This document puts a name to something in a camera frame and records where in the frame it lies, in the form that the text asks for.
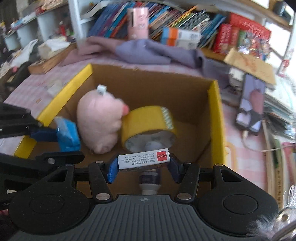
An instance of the wooden tray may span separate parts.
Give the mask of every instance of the wooden tray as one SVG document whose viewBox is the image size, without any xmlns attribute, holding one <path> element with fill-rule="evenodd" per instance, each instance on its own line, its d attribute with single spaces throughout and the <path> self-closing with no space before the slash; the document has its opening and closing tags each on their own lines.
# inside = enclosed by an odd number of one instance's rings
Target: wooden tray
<svg viewBox="0 0 296 241">
<path fill-rule="evenodd" d="M 68 48 L 58 53 L 56 56 L 50 58 L 49 60 L 41 60 L 31 64 L 28 68 L 30 74 L 46 74 L 59 62 L 63 61 L 73 49 L 76 49 L 75 43 L 70 44 Z"/>
</svg>

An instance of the cable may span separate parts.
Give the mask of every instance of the cable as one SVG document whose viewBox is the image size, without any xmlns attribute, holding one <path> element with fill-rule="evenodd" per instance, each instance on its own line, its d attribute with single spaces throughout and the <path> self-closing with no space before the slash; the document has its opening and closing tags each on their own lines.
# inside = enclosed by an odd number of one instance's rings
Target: cable
<svg viewBox="0 0 296 241">
<path fill-rule="evenodd" d="M 289 146 L 282 146 L 282 147 L 275 148 L 275 149 L 270 149 L 270 150 L 254 150 L 254 149 L 248 147 L 247 144 L 246 144 L 246 142 L 245 142 L 246 139 L 247 139 L 247 137 L 248 137 L 248 134 L 249 134 L 248 131 L 243 131 L 243 132 L 242 132 L 242 143 L 243 143 L 244 147 L 246 147 L 247 149 L 252 150 L 252 151 L 257 151 L 257 152 L 268 152 L 268 151 L 275 151 L 275 150 L 284 149 L 284 148 L 286 148 L 286 147 L 295 147 L 295 146 L 289 145 Z"/>
</svg>

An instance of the yellow tape roll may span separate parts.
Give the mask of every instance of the yellow tape roll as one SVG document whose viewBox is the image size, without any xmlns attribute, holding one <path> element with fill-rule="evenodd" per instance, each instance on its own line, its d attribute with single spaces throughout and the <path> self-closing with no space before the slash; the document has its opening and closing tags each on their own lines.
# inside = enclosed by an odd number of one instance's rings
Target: yellow tape roll
<svg viewBox="0 0 296 241">
<path fill-rule="evenodd" d="M 175 138 L 172 115 L 166 107 L 141 107 L 122 120 L 121 143 L 133 153 L 170 148 Z"/>
</svg>

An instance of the plush pig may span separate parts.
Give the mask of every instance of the plush pig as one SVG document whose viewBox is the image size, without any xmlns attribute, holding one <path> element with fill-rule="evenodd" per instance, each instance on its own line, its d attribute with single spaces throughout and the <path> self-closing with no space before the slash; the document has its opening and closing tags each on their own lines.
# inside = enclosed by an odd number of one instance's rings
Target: plush pig
<svg viewBox="0 0 296 241">
<path fill-rule="evenodd" d="M 106 92 L 106 86 L 86 93 L 77 106 L 77 126 L 84 144 L 94 153 L 109 152 L 118 140 L 121 118 L 129 107 Z"/>
</svg>

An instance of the smartphone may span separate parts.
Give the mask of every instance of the smartphone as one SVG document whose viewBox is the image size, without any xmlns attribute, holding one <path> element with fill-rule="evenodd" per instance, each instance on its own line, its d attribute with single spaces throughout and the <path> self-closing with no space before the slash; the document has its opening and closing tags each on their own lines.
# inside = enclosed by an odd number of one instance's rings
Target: smartphone
<svg viewBox="0 0 296 241">
<path fill-rule="evenodd" d="M 239 129 L 258 135 L 263 118 L 265 88 L 264 81 L 250 74 L 244 76 L 242 96 L 236 117 L 236 125 Z"/>
</svg>

